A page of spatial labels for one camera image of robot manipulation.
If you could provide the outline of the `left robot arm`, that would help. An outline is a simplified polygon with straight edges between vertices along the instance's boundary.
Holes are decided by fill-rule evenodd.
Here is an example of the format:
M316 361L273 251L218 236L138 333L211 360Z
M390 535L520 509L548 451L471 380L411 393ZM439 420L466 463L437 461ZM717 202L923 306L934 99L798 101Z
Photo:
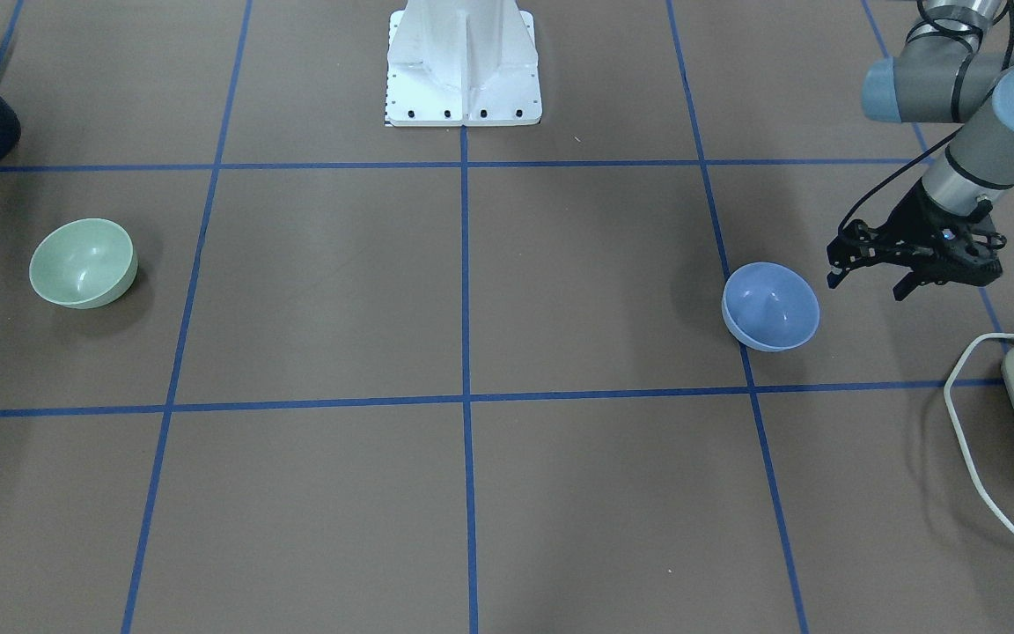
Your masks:
M849 210L827 246L829 288L853 270L906 268L896 300L930 284L987 286L1002 276L1006 238L991 212L1014 188L1014 47L985 54L999 16L1014 31L1010 1L918 1L904 48L878 60L863 80L870 120L953 123L924 152L933 164L885 222L871 227Z

